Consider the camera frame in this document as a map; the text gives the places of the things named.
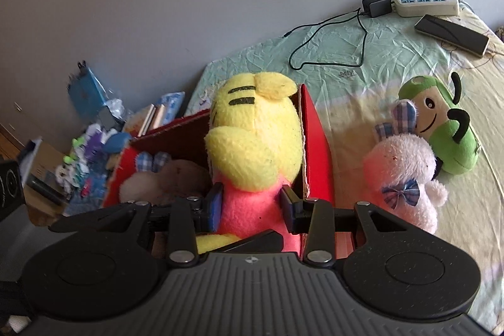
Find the white plush bunny plaid ears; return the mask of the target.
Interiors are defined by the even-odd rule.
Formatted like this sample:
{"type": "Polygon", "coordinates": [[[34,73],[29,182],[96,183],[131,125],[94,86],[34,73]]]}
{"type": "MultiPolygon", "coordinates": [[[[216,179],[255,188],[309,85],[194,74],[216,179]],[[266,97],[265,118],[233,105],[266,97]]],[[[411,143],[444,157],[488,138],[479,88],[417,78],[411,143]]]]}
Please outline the white plush bunny plaid ears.
{"type": "Polygon", "coordinates": [[[430,144],[415,134],[417,108],[399,100],[391,120],[374,126],[377,143],[364,157],[365,200],[425,230],[437,231],[437,209],[449,192],[437,181],[436,156],[430,144]]]}

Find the yellow tiger plush red shirt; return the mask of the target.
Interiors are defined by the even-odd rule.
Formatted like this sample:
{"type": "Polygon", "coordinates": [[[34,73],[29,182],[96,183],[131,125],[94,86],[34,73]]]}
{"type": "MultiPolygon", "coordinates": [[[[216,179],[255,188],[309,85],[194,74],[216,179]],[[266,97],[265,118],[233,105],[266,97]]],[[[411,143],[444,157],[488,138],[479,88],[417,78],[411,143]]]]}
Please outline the yellow tiger plush red shirt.
{"type": "Polygon", "coordinates": [[[216,233],[197,237],[199,253],[273,229],[283,250],[299,252],[301,238],[286,228],[277,202],[301,170],[301,119],[292,102],[296,83],[279,72],[240,73],[216,92],[204,138],[215,182],[223,185],[216,233]]]}

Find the green frog plush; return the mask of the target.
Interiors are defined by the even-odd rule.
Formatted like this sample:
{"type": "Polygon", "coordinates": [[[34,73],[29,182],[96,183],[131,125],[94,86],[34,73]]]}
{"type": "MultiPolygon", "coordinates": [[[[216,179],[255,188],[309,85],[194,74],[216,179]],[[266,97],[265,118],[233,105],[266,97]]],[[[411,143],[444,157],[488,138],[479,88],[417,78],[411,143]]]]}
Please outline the green frog plush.
{"type": "Polygon", "coordinates": [[[471,130],[469,113],[460,107],[461,78],[450,74],[453,91],[432,76],[413,77],[399,90],[417,109],[415,133],[431,146],[436,172],[461,175],[471,171],[478,160],[479,142],[471,130]]]}

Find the red cardboard box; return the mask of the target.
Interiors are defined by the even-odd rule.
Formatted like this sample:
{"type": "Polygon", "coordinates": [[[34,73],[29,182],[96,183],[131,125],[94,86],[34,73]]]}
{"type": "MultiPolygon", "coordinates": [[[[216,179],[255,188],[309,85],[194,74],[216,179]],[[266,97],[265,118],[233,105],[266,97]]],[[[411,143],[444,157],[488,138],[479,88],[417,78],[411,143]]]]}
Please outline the red cardboard box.
{"type": "MultiPolygon", "coordinates": [[[[287,215],[281,209],[285,194],[294,193],[302,200],[326,200],[335,202],[331,151],[318,113],[305,85],[293,96],[294,106],[300,116],[303,135],[303,161],[301,171],[290,186],[284,183],[278,190],[269,189],[265,194],[248,193],[226,184],[220,194],[220,205],[210,214],[206,223],[195,224],[198,235],[204,241],[220,239],[223,235],[244,239],[266,229],[283,235],[285,252],[303,253],[310,218],[300,217],[290,227],[284,222],[287,215]]],[[[187,159],[203,166],[208,163],[203,137],[209,132],[210,111],[203,110],[191,116],[175,119],[158,131],[128,143],[120,154],[103,207],[120,203],[120,189],[137,171],[136,159],[140,153],[152,156],[168,153],[173,159],[187,159]]]]}

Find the blue patterned cloth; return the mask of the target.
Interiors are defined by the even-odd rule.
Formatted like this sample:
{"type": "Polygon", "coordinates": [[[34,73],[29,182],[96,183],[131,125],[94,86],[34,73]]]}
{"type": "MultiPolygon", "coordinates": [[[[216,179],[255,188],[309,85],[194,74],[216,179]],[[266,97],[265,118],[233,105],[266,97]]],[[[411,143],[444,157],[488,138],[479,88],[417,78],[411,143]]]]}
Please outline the blue patterned cloth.
{"type": "Polygon", "coordinates": [[[73,193],[63,215],[72,217],[85,212],[93,212],[102,207],[108,190],[108,174],[90,173],[83,185],[73,193]]]}

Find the blue oval case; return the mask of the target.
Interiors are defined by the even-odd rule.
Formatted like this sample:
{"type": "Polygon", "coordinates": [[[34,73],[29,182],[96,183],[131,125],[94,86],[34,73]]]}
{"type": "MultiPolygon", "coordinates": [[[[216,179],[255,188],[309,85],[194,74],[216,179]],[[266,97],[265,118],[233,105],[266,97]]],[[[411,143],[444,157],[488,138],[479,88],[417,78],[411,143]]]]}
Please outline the blue oval case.
{"type": "Polygon", "coordinates": [[[103,144],[102,151],[107,154],[121,153],[131,139],[132,136],[127,132],[116,133],[103,144]]]}

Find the stack of books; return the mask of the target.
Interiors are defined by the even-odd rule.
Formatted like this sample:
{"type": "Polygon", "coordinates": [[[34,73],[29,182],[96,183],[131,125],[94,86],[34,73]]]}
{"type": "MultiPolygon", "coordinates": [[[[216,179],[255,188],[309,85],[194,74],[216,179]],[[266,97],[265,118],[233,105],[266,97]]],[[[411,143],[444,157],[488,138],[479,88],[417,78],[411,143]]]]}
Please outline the stack of books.
{"type": "Polygon", "coordinates": [[[122,131],[135,138],[145,136],[150,130],[161,124],[167,109],[166,104],[150,104],[150,106],[131,115],[126,120],[122,131]]]}

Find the purple toy figure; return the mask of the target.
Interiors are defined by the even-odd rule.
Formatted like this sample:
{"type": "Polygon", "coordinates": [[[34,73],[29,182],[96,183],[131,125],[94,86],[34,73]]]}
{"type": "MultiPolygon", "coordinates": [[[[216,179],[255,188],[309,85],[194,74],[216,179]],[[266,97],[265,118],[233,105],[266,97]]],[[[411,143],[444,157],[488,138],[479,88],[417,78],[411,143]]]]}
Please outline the purple toy figure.
{"type": "Polygon", "coordinates": [[[96,157],[102,153],[103,142],[102,134],[96,133],[92,135],[84,147],[84,158],[87,162],[93,162],[96,157]]]}

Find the green yellow bed sheet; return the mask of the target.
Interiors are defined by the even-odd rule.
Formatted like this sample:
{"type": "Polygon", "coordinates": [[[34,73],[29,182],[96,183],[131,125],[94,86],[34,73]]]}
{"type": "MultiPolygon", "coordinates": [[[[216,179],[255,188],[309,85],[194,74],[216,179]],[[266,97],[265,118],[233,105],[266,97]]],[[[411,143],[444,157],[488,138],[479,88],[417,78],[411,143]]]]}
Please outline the green yellow bed sheet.
{"type": "Polygon", "coordinates": [[[243,49],[207,65],[186,111],[208,108],[215,90],[243,71],[279,71],[307,86],[331,148],[336,204],[351,206],[366,187],[363,157],[372,129],[386,121],[401,86],[432,75],[461,76],[461,106],[480,144],[476,166],[440,180],[449,199],[438,212],[437,234],[470,253],[482,273],[472,317],[493,333],[503,329],[503,44],[490,37],[477,58],[417,34],[414,20],[395,14],[305,29],[243,49]]]}

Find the blue pen holder bag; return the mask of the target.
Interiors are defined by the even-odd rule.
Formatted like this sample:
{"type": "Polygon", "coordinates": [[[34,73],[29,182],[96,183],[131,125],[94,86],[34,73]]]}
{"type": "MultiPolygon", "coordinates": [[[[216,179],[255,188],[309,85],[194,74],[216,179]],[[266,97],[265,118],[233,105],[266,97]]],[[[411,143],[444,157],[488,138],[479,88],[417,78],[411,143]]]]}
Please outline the blue pen holder bag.
{"type": "Polygon", "coordinates": [[[84,122],[96,118],[108,101],[108,94],[85,60],[77,63],[78,73],[69,77],[67,93],[84,122]]]}

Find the black power adapter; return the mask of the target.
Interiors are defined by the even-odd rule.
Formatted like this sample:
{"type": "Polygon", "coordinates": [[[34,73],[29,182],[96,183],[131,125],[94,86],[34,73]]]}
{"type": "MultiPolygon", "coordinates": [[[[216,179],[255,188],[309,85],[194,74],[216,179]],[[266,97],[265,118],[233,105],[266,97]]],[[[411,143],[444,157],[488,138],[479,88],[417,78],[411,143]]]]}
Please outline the black power adapter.
{"type": "Polygon", "coordinates": [[[371,18],[390,14],[393,11],[391,0],[362,0],[361,3],[363,12],[371,18]]]}

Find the black smartphone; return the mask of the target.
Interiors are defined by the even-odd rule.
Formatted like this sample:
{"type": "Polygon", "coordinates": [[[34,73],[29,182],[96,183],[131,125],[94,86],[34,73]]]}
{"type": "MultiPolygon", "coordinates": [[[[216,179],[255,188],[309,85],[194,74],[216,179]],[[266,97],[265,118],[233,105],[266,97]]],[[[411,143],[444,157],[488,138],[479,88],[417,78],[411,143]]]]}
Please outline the black smartphone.
{"type": "Polygon", "coordinates": [[[479,57],[484,56],[490,42],[489,37],[482,33],[429,14],[424,15],[414,29],[479,57]]]}

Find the white power strip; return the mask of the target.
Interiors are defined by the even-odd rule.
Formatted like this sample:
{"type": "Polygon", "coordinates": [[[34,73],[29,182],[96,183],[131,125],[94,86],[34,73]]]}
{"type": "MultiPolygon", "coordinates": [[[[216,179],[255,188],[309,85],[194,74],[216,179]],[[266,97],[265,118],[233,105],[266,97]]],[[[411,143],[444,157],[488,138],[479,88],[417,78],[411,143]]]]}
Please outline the white power strip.
{"type": "Polygon", "coordinates": [[[402,17],[458,16],[458,0],[394,0],[396,13],[402,17]]]}

